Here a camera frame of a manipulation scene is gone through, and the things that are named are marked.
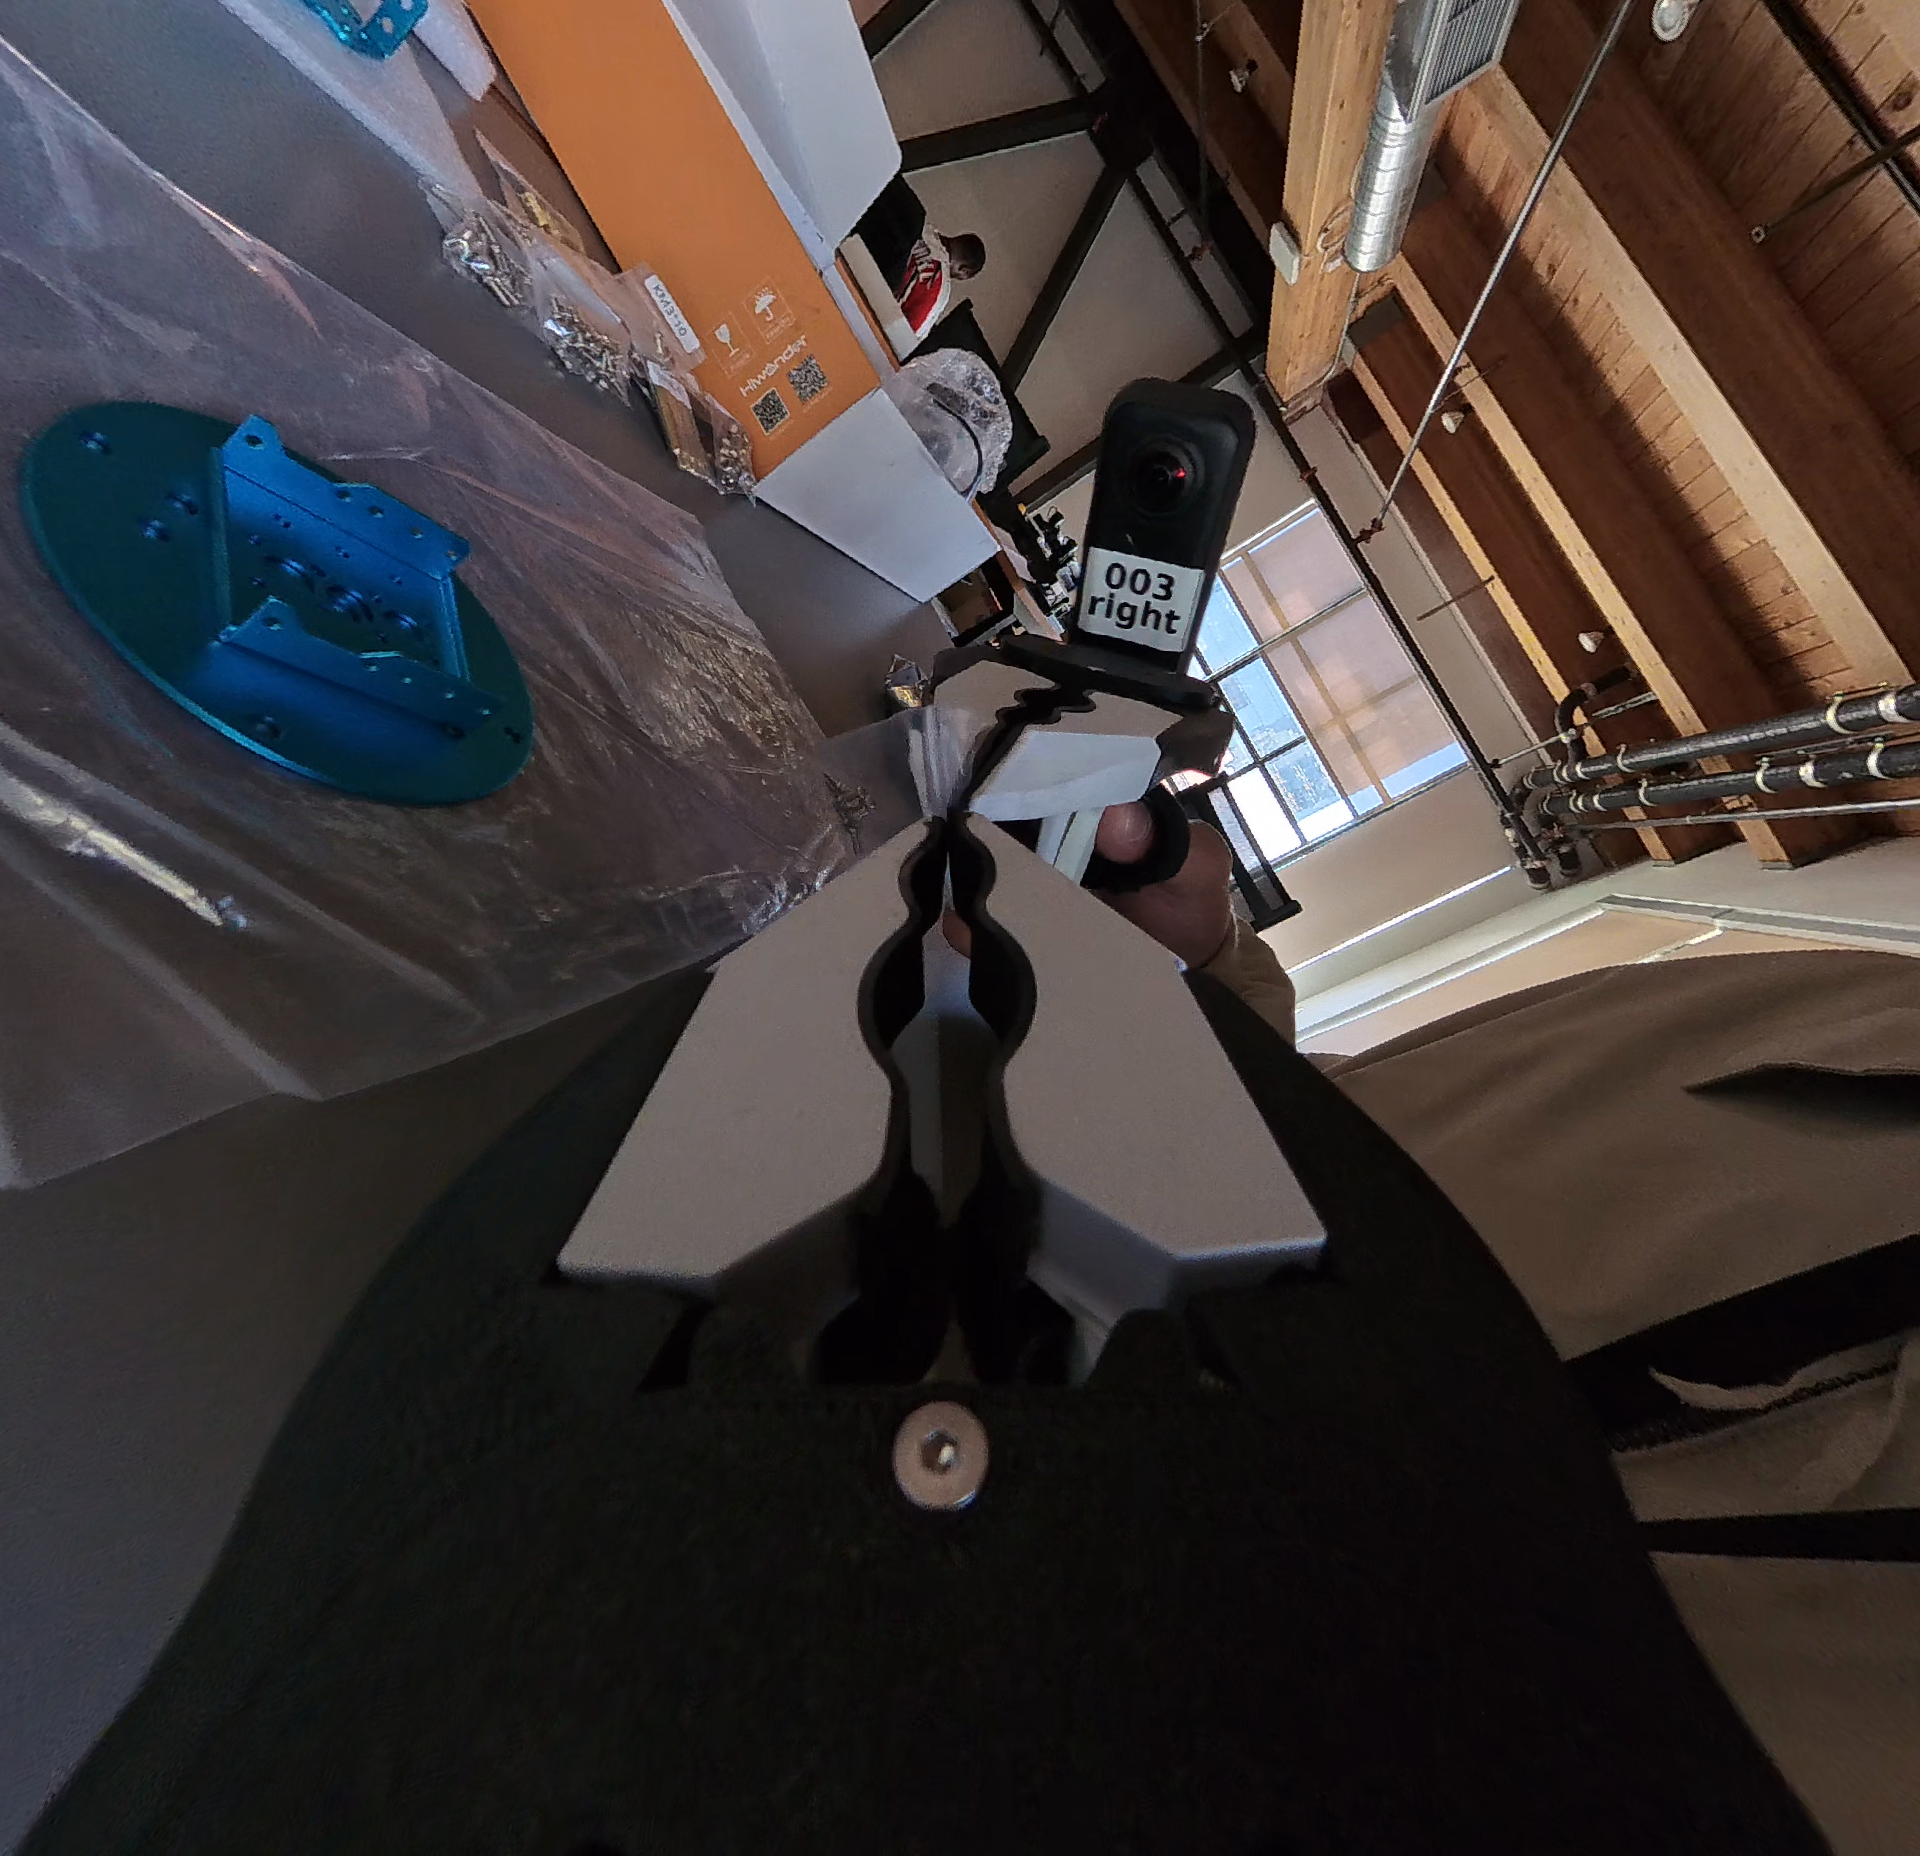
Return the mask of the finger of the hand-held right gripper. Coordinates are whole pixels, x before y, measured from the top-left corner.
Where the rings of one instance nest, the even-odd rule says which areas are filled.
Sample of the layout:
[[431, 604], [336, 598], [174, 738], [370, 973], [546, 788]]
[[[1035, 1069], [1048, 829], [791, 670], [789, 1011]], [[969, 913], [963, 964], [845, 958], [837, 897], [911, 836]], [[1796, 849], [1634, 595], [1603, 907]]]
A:
[[936, 684], [927, 703], [906, 713], [906, 765], [921, 818], [966, 806], [979, 759], [1020, 691], [1020, 684]]
[[1090, 698], [1084, 710], [1020, 723], [971, 788], [971, 813], [1030, 823], [1137, 802], [1154, 781], [1168, 729], [1171, 710], [1134, 698]]

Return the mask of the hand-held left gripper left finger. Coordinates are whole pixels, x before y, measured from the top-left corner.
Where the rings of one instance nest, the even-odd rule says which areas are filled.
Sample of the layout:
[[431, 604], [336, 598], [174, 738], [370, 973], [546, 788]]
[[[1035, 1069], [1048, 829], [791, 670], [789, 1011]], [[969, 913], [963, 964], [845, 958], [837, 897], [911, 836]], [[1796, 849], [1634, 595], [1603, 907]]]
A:
[[947, 1251], [894, 1045], [925, 1002], [947, 823], [908, 827], [719, 959], [557, 1257], [750, 1309], [825, 1382], [916, 1382]]

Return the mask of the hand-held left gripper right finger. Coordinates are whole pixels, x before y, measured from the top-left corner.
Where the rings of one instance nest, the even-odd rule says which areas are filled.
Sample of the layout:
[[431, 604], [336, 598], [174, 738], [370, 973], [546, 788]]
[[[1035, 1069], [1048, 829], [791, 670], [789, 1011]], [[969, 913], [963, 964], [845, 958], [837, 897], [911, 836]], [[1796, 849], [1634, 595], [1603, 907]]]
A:
[[1327, 1234], [1177, 962], [985, 818], [947, 829], [991, 1034], [953, 1304], [988, 1383], [1064, 1382], [1137, 1310], [1316, 1268]]

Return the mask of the small labelled clear zip bag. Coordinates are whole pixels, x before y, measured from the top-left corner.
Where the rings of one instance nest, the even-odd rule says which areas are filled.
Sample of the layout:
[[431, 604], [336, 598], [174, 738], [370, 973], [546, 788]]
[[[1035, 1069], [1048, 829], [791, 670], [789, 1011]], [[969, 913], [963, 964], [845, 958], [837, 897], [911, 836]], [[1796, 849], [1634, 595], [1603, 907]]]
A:
[[854, 855], [953, 806], [999, 710], [938, 693], [822, 745], [816, 765]]

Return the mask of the clear plastic bag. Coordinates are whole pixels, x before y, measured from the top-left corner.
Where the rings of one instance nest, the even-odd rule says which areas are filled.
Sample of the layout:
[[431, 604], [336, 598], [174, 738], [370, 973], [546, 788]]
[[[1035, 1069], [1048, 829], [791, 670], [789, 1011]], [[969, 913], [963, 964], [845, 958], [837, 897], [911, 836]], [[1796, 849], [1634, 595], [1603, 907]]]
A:
[[[137, 674], [42, 564], [61, 414], [267, 417], [461, 534], [537, 747], [475, 802], [331, 791]], [[425, 1069], [728, 950], [854, 860], [694, 518], [144, 163], [4, 44], [4, 1186]]]

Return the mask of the zip bag of mixed hardware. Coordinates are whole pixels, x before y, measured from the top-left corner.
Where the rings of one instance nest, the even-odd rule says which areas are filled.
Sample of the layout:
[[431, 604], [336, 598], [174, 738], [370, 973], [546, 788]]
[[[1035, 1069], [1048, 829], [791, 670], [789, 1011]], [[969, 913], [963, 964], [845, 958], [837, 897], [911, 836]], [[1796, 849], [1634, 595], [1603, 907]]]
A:
[[685, 383], [695, 383], [698, 364], [706, 361], [691, 319], [683, 311], [662, 279], [644, 263], [618, 275], [625, 290], [625, 328], [643, 363], [670, 370]]

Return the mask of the orange and white box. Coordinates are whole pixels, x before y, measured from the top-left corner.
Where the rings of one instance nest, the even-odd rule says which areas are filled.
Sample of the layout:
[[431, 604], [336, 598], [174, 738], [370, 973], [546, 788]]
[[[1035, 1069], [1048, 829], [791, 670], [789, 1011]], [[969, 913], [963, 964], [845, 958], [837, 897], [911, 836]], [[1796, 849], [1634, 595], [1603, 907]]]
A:
[[621, 267], [650, 267], [756, 495], [927, 601], [997, 543], [837, 263], [899, 175], [847, 0], [465, 0]]

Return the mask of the blue side bracket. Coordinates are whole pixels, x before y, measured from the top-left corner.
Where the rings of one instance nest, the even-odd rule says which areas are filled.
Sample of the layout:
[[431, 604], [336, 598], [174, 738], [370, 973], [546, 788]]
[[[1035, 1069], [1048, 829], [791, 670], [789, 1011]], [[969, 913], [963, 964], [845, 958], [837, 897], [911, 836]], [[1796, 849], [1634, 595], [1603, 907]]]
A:
[[467, 547], [370, 485], [289, 454], [250, 416], [209, 454], [211, 654], [319, 727], [394, 745], [504, 738], [527, 713], [475, 680], [457, 583]]

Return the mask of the blue perforated round metal plate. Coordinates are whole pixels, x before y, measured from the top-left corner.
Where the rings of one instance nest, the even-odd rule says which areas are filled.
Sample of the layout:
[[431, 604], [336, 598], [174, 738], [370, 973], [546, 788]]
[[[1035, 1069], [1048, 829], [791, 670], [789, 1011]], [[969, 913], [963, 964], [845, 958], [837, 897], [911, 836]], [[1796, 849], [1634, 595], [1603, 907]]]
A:
[[52, 581], [157, 691], [295, 777], [414, 808], [475, 802], [515, 783], [537, 747], [531, 697], [504, 632], [464, 583], [464, 561], [454, 574], [470, 670], [525, 710], [525, 750], [504, 738], [433, 742], [414, 734], [385, 745], [331, 734], [307, 697], [278, 701], [244, 680], [235, 658], [211, 654], [209, 454], [240, 422], [157, 403], [99, 403], [42, 429], [22, 455], [22, 520]]

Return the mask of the person's right forearm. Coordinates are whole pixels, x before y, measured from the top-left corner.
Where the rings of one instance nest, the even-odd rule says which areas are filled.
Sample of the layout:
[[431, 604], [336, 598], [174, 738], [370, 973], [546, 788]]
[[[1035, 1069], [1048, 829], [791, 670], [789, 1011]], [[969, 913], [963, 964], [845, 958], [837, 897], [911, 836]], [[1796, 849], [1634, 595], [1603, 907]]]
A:
[[1229, 913], [1229, 929], [1220, 948], [1192, 970], [1206, 974], [1248, 1011], [1252, 1011], [1288, 1045], [1297, 1045], [1297, 990], [1283, 962], [1263, 938]]

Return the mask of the grey desk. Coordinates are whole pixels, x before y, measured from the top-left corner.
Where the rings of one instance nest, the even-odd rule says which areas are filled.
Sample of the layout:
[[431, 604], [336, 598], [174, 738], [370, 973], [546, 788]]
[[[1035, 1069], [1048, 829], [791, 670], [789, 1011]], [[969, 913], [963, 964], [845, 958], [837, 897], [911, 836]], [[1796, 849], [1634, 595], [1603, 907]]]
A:
[[[433, 244], [394, 150], [219, 0], [4, 0], [4, 37], [140, 162], [541, 429], [695, 516], [811, 716], [873, 716], [930, 612], [670, 468]], [[4, 1849], [151, 1666], [376, 1268], [640, 994], [333, 1101], [213, 1118], [4, 1188]]]

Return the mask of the person's right hand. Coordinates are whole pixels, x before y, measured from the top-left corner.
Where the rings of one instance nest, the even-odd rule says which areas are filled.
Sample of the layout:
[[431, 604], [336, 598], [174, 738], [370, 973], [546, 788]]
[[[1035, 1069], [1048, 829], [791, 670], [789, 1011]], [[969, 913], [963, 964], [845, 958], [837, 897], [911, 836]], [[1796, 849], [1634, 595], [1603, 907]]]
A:
[[[1099, 890], [1098, 899], [1139, 929], [1189, 970], [1203, 970], [1234, 940], [1230, 853], [1206, 825], [1182, 821], [1189, 853], [1180, 870], [1136, 890]], [[1151, 855], [1152, 816], [1146, 802], [1109, 806], [1094, 833], [1094, 855], [1131, 867]]]

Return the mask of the gridded glass window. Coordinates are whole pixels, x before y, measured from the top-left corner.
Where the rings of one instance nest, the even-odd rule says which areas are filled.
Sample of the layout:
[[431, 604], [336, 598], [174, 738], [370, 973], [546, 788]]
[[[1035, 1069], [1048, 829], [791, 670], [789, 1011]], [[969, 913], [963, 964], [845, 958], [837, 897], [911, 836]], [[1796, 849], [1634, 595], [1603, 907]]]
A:
[[1267, 863], [1467, 765], [1375, 596], [1312, 506], [1225, 558], [1192, 657], [1234, 716], [1224, 787]]

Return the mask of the zip bag of gold screws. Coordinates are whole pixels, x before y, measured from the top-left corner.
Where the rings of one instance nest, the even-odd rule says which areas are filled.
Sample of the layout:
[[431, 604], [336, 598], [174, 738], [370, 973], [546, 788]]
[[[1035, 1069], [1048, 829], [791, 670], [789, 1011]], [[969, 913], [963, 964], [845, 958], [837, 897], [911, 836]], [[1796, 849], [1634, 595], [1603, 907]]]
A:
[[598, 394], [629, 404], [635, 353], [613, 308], [562, 256], [544, 254], [537, 273], [531, 309], [552, 361]]

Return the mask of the bundle of ceiling pipes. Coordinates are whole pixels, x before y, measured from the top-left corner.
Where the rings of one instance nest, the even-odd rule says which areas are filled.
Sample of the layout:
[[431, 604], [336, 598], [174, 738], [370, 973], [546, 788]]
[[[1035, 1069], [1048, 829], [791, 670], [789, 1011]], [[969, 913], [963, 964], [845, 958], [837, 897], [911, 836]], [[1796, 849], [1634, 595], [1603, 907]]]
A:
[[1626, 720], [1654, 697], [1620, 665], [1567, 691], [1553, 735], [1530, 751], [1511, 793], [1532, 855], [1574, 872], [1580, 843], [1634, 833], [1826, 827], [1854, 839], [1871, 818], [1918, 808], [1918, 685], [1836, 691], [1713, 732], [1632, 738]]

